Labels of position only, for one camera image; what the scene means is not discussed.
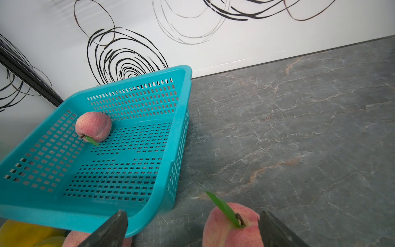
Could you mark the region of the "teal plastic basket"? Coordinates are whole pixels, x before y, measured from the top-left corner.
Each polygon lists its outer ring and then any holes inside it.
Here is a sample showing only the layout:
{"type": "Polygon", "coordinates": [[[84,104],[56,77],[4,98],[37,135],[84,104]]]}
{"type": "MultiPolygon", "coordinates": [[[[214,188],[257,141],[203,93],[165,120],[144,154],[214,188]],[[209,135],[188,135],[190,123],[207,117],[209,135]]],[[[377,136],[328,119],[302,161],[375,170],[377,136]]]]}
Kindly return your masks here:
{"type": "Polygon", "coordinates": [[[69,97],[1,161],[1,217],[92,233],[123,210],[134,236],[172,210],[191,76],[180,65],[69,97]],[[87,112],[112,121],[98,146],[75,130],[87,112]]]}

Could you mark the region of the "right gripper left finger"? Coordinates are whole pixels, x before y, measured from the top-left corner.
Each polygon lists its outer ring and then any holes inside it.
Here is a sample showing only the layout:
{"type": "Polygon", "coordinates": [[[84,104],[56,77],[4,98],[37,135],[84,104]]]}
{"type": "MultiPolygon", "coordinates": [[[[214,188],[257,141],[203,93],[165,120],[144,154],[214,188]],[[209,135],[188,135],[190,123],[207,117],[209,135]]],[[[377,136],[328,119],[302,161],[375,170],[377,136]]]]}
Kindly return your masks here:
{"type": "Polygon", "coordinates": [[[121,247],[127,228],[127,213],[119,210],[78,247],[121,247]]]}

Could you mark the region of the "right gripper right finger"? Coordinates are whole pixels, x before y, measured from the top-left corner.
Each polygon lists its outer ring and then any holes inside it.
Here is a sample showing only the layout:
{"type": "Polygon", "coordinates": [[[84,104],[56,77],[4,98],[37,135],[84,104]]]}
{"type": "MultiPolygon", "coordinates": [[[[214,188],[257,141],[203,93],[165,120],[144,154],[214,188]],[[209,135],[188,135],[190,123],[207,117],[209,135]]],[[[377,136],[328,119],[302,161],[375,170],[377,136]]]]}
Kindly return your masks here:
{"type": "Polygon", "coordinates": [[[271,212],[260,213],[259,230],[265,247],[309,247],[271,212]]]}

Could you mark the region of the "pink peach with leaf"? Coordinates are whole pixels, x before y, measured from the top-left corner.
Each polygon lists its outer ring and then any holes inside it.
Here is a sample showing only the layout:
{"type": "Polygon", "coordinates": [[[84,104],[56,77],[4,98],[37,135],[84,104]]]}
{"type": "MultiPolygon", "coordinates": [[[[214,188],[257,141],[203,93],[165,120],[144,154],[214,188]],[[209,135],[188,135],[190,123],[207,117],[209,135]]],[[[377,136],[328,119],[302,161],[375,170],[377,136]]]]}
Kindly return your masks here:
{"type": "Polygon", "coordinates": [[[238,203],[227,203],[211,192],[206,192],[216,207],[204,226],[204,247],[263,247],[259,230],[260,216],[238,203]]]}

